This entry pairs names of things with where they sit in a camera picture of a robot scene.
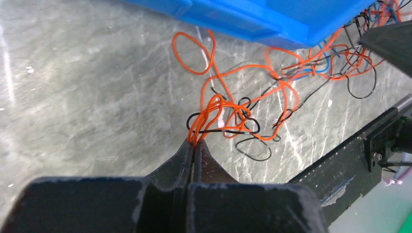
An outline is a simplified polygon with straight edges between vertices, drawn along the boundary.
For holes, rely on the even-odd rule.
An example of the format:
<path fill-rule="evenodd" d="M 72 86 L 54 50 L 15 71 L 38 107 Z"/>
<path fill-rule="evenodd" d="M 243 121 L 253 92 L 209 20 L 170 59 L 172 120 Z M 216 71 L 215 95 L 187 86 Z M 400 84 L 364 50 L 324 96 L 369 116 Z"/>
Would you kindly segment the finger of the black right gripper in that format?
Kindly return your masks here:
<path fill-rule="evenodd" d="M 412 76 L 412 21 L 371 28 L 359 39 L 381 58 Z"/>

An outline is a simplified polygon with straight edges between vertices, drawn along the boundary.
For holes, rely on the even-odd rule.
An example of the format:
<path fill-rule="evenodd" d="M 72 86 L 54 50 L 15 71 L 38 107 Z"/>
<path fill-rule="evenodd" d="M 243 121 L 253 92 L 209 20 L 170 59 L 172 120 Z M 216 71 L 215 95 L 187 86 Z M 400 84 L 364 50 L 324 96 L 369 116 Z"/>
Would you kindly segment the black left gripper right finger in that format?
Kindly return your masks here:
<path fill-rule="evenodd" d="M 190 233 L 326 233 L 320 201 L 296 184 L 205 182 L 188 188 Z"/>

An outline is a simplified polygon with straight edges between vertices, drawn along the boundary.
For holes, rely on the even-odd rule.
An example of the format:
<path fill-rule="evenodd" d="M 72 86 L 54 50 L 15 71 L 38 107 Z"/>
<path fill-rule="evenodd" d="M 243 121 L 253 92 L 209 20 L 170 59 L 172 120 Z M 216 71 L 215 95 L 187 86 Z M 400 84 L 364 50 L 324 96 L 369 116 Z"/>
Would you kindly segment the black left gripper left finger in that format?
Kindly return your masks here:
<path fill-rule="evenodd" d="M 41 177 L 21 192 L 3 233 L 136 233 L 166 231 L 174 203 L 182 204 L 193 145 L 144 177 Z"/>

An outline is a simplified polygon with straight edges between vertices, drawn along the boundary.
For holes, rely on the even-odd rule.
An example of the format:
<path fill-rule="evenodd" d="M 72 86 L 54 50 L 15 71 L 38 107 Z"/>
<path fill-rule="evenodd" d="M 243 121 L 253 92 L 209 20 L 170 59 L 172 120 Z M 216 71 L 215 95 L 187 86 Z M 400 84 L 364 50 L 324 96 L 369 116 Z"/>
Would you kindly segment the blue two-compartment plastic bin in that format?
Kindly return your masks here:
<path fill-rule="evenodd" d="M 133 4 L 248 42 L 309 49 L 371 0 L 134 0 Z"/>

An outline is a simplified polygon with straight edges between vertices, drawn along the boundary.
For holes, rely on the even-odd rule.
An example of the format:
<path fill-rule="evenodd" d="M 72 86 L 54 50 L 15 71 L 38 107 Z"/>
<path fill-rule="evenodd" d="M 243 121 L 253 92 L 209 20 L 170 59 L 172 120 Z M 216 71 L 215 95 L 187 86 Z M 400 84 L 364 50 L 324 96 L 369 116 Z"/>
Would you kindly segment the green plastic bin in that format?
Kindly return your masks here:
<path fill-rule="evenodd" d="M 405 219 L 404 223 L 398 230 L 398 233 L 412 233 L 412 212 Z"/>

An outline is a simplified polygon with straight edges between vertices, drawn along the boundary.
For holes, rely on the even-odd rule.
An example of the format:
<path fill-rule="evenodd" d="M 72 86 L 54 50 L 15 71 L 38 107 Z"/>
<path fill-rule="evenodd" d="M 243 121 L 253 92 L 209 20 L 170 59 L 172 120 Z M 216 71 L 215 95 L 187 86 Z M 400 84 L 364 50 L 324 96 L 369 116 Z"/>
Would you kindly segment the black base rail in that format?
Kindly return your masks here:
<path fill-rule="evenodd" d="M 330 226 L 382 178 L 382 169 L 408 166 L 389 162 L 394 153 L 412 152 L 412 96 L 397 104 L 343 141 L 290 180 L 313 190 Z"/>

